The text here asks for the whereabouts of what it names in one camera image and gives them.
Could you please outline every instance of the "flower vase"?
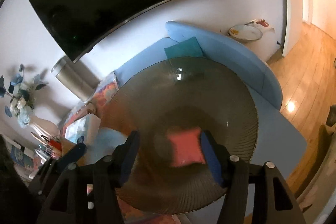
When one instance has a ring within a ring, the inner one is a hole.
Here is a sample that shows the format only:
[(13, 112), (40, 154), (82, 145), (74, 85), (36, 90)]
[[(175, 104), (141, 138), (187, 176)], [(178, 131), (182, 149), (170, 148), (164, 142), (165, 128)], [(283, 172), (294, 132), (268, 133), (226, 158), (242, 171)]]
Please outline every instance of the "flower vase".
[(35, 115), (31, 116), (29, 126), (32, 127), (39, 136), (43, 135), (52, 139), (59, 137), (59, 129), (54, 123), (36, 117)]

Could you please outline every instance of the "red sponge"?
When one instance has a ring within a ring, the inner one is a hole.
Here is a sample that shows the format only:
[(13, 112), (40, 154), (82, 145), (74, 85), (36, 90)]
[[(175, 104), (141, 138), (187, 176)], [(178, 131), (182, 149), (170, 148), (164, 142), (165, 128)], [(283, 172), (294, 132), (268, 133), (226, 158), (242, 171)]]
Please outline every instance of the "red sponge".
[(197, 127), (167, 136), (173, 145), (172, 167), (182, 167), (192, 163), (205, 164), (199, 142), (200, 133), (201, 129)]

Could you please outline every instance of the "teal square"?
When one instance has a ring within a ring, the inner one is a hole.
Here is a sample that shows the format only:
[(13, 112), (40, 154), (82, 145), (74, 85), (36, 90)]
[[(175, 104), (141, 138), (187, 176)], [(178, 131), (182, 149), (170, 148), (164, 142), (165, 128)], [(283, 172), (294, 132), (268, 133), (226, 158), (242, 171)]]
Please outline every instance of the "teal square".
[(174, 46), (165, 48), (168, 59), (175, 57), (204, 57), (196, 37), (192, 37)]

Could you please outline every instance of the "wooden floor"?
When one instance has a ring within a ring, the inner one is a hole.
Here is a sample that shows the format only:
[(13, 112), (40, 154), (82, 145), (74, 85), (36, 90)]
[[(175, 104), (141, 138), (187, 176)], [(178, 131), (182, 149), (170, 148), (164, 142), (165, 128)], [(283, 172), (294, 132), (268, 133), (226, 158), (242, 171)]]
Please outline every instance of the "wooden floor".
[(331, 137), (322, 125), (330, 105), (336, 104), (335, 57), (336, 41), (303, 23), (300, 40), (288, 55), (283, 58), (278, 51), (267, 62), (282, 88), (281, 113), (307, 140), (305, 155), (287, 179), (296, 197), (317, 172), (330, 144)]

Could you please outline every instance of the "white plate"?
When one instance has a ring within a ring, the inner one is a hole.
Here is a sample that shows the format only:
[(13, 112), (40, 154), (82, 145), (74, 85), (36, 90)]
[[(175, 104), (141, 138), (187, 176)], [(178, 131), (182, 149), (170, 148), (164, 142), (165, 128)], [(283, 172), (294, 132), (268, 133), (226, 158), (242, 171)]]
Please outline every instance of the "white plate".
[[(238, 34), (234, 34), (232, 30), (238, 31)], [(259, 40), (263, 37), (263, 33), (256, 27), (249, 25), (237, 25), (232, 27), (230, 30), (230, 35), (240, 40)]]

